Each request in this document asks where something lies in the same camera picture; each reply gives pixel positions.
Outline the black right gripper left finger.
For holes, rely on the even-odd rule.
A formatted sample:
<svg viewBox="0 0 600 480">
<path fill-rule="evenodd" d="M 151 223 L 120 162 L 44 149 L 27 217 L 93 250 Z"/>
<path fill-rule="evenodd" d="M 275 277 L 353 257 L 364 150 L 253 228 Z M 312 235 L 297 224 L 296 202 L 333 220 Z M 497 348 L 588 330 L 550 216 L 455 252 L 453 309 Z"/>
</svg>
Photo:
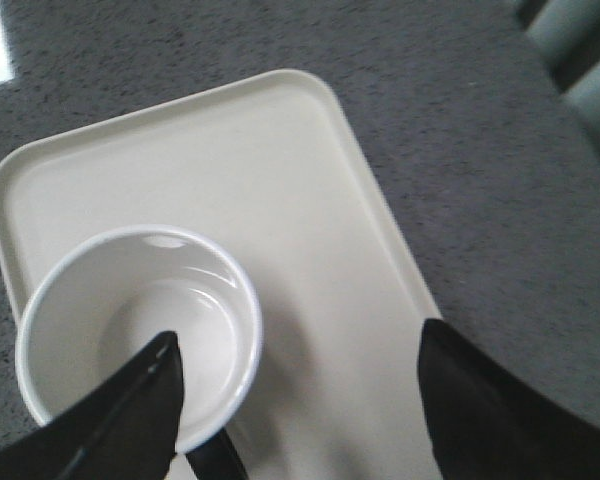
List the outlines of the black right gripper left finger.
<svg viewBox="0 0 600 480">
<path fill-rule="evenodd" d="M 0 479 L 163 479 L 183 405 L 177 336 L 154 337 L 74 406 L 0 451 Z"/>
</svg>

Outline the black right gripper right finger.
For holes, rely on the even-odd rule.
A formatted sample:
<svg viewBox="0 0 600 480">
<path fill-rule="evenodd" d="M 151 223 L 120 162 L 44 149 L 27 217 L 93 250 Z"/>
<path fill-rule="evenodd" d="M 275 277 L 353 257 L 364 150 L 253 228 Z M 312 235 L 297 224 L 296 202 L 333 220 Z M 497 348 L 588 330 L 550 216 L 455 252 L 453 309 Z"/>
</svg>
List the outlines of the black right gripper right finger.
<svg viewBox="0 0 600 480">
<path fill-rule="evenodd" d="M 446 322 L 425 321 L 418 383 L 446 479 L 600 479 L 600 428 L 499 366 Z"/>
</svg>

